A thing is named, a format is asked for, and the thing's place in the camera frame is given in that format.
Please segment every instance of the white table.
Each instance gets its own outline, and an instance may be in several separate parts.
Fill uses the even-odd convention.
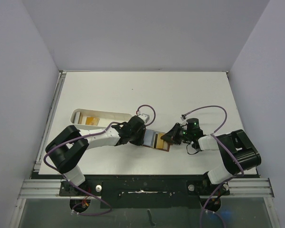
[[[148,127],[156,131],[168,132],[181,121],[181,114],[212,104],[228,113],[226,124],[216,135],[243,129],[224,72],[67,72],[47,144],[72,124],[70,117],[78,108],[135,115],[142,104],[156,110],[156,120]],[[148,108],[142,111],[152,117]],[[221,124],[224,113],[209,108],[188,117],[199,118],[201,129],[210,134]],[[83,174],[197,175],[221,163],[219,151],[188,155],[185,144],[173,145],[169,152],[127,144],[90,149],[79,167]],[[256,173],[256,169],[245,171]],[[57,172],[42,162],[39,174]]]

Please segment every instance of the white wall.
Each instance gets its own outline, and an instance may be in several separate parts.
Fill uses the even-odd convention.
[[[269,2],[230,71],[230,83],[285,228],[285,0]]]
[[[0,0],[0,228],[33,167],[57,77],[22,2]]]
[[[60,70],[230,70],[268,0],[23,0]]]

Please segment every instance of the purple cable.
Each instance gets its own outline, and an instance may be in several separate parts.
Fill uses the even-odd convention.
[[[60,148],[61,146],[64,146],[64,145],[66,145],[66,144],[68,144],[68,143],[72,143],[72,142],[77,141],[77,140],[79,140],[79,139],[84,139],[84,138],[87,138],[87,137],[90,137],[90,136],[96,136],[96,135],[103,134],[103,133],[105,133],[105,132],[111,127],[112,124],[117,124],[117,123],[118,123],[118,122],[111,122],[102,132],[79,136],[79,137],[77,137],[77,138],[68,140],[68,141],[66,141],[66,142],[64,142],[64,143],[62,143],[62,144],[59,144],[58,146],[55,146],[53,149],[51,149],[51,150],[44,156],[43,162],[44,162],[48,167],[50,167],[50,168],[52,168],[52,169],[58,171],[58,169],[57,169],[56,167],[50,165],[50,164],[47,162],[47,157],[48,157],[52,152],[54,152],[55,150],[57,150],[57,149]],[[68,182],[69,182],[74,188],[80,190],[81,192],[83,192],[83,193],[85,193],[85,194],[87,194],[87,195],[89,195],[89,196],[92,196],[93,198],[95,198],[95,199],[101,201],[102,203],[104,203],[105,205],[107,205],[108,207],[110,207],[109,210],[106,210],[106,211],[104,211],[104,212],[99,212],[99,213],[94,213],[94,214],[79,213],[79,215],[97,216],[97,215],[103,215],[103,214],[106,214],[106,213],[109,213],[110,211],[112,211],[112,206],[111,206],[109,203],[107,203],[106,201],[104,201],[103,199],[101,199],[101,198],[99,198],[99,197],[93,195],[92,193],[89,193],[89,192],[87,192],[87,191],[81,189],[80,187],[78,187],[78,186],[76,186],[75,184],[73,184],[71,181],[68,181]]]
[[[224,150],[229,154],[229,156],[231,157],[231,159],[235,162],[235,164],[238,166],[239,170],[241,171],[242,173],[242,176],[244,176],[244,170],[242,168],[242,166],[240,165],[240,163],[237,161],[237,159],[233,156],[233,154],[231,153],[231,151],[214,135],[214,133],[216,133],[225,123],[226,123],[226,120],[227,120],[227,111],[225,108],[223,108],[222,106],[219,106],[219,105],[208,105],[208,106],[203,106],[203,107],[200,107],[200,108],[196,108],[186,114],[184,114],[183,116],[187,116],[197,110],[200,110],[200,109],[203,109],[203,108],[220,108],[224,111],[225,113],[225,119],[224,121],[222,122],[222,124],[213,132],[211,133],[210,135],[218,142],[218,144],[224,148]],[[209,203],[210,199],[212,198],[212,196],[220,189],[220,187],[222,187],[222,185],[224,184],[224,182],[227,182],[227,181],[230,181],[231,179],[233,179],[235,176],[223,181],[222,183],[220,183],[215,189],[214,191],[210,194],[210,196],[208,197],[208,199],[206,200],[203,208],[202,208],[202,211],[200,212],[200,215],[199,215],[199,227],[202,228],[202,223],[201,223],[201,220],[202,220],[202,217],[203,217],[203,212],[205,211],[205,208],[206,208],[206,205]],[[222,223],[223,223],[223,226],[224,228],[226,228],[226,224],[225,224],[225,221],[223,220],[223,218],[218,214],[218,213],[215,213],[214,211],[211,211],[211,210],[208,210],[214,214],[216,214],[221,220],[222,220]]]
[[[226,111],[226,109],[223,108],[222,106],[219,106],[219,105],[203,106],[203,107],[200,107],[200,108],[196,108],[196,109],[194,109],[194,110],[192,110],[192,111],[190,111],[190,112],[187,112],[187,113],[184,114],[183,116],[186,117],[187,115],[189,115],[189,114],[191,114],[191,113],[193,113],[193,112],[195,112],[195,111],[197,111],[197,110],[199,110],[199,109],[203,109],[203,108],[220,108],[220,109],[222,109],[222,110],[224,111],[224,113],[225,113],[225,119],[224,119],[224,121],[222,122],[222,124],[213,132],[213,133],[216,133],[219,129],[221,129],[221,127],[226,123],[226,120],[227,120],[227,111]]]
[[[154,122],[154,120],[155,120],[155,117],[156,117],[156,112],[155,112],[155,109],[151,106],[151,105],[148,105],[148,104],[144,104],[144,105],[141,105],[141,106],[139,106],[138,108],[137,108],[137,111],[136,111],[136,113],[139,111],[139,109],[141,108],[141,107],[149,107],[149,108],[151,108],[152,109],[152,111],[153,111],[153,113],[154,113],[154,117],[153,117],[153,120],[150,122],[150,123],[148,123],[148,124],[146,124],[146,127],[147,126],[150,126],[153,122]]]

